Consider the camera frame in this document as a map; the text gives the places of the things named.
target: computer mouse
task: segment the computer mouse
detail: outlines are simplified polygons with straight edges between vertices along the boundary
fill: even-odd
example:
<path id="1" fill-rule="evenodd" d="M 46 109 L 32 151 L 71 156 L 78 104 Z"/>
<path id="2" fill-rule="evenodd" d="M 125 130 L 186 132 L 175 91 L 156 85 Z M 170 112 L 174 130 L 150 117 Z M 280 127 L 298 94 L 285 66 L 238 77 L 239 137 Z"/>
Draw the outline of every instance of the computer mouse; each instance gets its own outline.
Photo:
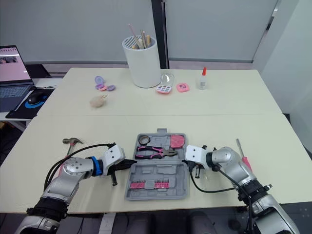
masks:
<path id="1" fill-rule="evenodd" d="M 29 95 L 27 98 L 27 101 L 30 105 L 38 104 L 41 101 L 45 101 L 47 98 L 47 95 L 43 92 L 34 92 Z"/>

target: blue ring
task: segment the blue ring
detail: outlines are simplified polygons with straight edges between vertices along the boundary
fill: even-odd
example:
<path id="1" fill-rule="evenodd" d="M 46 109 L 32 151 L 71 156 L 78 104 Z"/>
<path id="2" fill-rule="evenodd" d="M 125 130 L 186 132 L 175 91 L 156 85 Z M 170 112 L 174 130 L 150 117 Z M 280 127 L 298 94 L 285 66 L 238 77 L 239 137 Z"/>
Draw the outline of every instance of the blue ring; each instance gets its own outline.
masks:
<path id="1" fill-rule="evenodd" d="M 25 107 L 27 109 L 33 109 L 33 108 L 37 108 L 39 106 L 42 106 L 43 104 L 44 104 L 44 101 L 41 101 L 41 102 L 39 102 L 39 103 L 37 103 L 35 105 L 30 105 L 28 102 L 25 102 Z"/>
<path id="2" fill-rule="evenodd" d="M 92 159 L 92 161 L 94 162 L 94 164 L 96 166 L 96 176 L 99 176 L 99 175 L 103 174 L 103 172 L 101 171 L 101 169 L 99 167 L 99 163 L 98 163 L 98 160 L 96 159 L 96 157 L 92 156 L 91 159 Z"/>

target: screwdriver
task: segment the screwdriver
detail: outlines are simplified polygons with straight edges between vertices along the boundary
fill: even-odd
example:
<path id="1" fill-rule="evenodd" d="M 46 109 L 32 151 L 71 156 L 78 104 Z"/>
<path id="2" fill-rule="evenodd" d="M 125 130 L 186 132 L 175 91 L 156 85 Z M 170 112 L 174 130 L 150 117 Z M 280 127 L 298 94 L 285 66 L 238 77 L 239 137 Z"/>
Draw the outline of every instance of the screwdriver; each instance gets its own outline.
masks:
<path id="1" fill-rule="evenodd" d="M 239 142 L 239 139 L 238 139 L 238 138 L 236 139 L 236 143 L 237 143 L 237 145 L 238 145 L 238 147 L 239 147 L 240 154 L 242 155 L 242 161 L 243 161 L 243 163 L 245 163 L 246 166 L 249 167 L 249 169 L 250 169 L 251 171 L 253 171 L 253 170 L 252 170 L 252 167 L 251 167 L 251 165 L 250 165 L 250 163 L 249 163 L 249 161 L 248 161 L 248 158 L 244 156 L 244 153 L 243 153 L 242 147 L 240 146 L 240 142 Z"/>

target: hammer head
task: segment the hammer head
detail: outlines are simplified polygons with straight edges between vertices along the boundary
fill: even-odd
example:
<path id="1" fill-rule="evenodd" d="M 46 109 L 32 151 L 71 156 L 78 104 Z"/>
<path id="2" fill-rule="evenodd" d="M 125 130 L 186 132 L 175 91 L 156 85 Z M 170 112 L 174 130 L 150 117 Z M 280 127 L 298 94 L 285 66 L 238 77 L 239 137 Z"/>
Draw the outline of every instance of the hammer head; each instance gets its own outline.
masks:
<path id="1" fill-rule="evenodd" d="M 72 138 L 69 138 L 69 139 L 64 138 L 64 139 L 63 139 L 63 143 L 64 143 L 64 144 L 68 144 L 68 143 L 70 143 L 70 144 L 76 144 L 76 143 L 81 143 L 81 144 L 83 144 L 83 143 L 81 142 L 81 140 L 79 140 L 78 138 L 75 138 L 75 137 L 72 137 Z"/>

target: hammer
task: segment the hammer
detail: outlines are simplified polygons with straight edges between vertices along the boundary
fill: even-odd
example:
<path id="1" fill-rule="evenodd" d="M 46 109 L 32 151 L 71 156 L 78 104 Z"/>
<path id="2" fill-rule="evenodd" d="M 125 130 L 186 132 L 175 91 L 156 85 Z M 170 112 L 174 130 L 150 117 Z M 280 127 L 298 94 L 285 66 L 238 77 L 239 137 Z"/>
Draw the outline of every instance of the hammer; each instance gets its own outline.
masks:
<path id="1" fill-rule="evenodd" d="M 64 143 L 64 144 L 70 143 L 70 146 L 69 146 L 69 149 L 68 149 L 68 152 L 67 152 L 67 155 L 66 155 L 66 156 L 68 156 L 68 155 L 70 155 L 70 154 L 72 153 L 72 150 L 73 150 L 74 146 L 75 146 L 77 143 L 83 144 L 83 143 L 81 142 L 81 140 L 79 140 L 78 138 L 75 138 L 75 137 L 72 137 L 72 138 L 70 138 L 70 139 L 64 138 L 64 139 L 63 139 L 63 143 Z M 60 174 L 62 173 L 62 170 L 63 170 L 63 165 L 60 167 L 59 172 L 58 172 L 58 175 L 60 175 Z"/>

